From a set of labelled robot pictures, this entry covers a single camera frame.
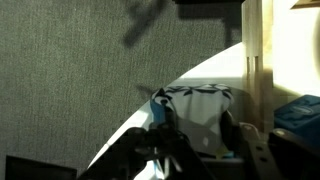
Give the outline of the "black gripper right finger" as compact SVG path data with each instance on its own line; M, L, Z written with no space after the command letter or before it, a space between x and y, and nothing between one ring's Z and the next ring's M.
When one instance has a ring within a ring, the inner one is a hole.
M227 148L243 160L245 180L320 180L320 154L303 138L281 128L263 137L226 111L220 121Z

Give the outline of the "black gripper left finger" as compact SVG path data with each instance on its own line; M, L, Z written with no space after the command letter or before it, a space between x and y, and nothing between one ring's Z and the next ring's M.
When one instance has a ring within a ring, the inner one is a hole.
M170 126L126 130L77 180L134 180L150 160L169 159L168 180L214 180L186 138Z

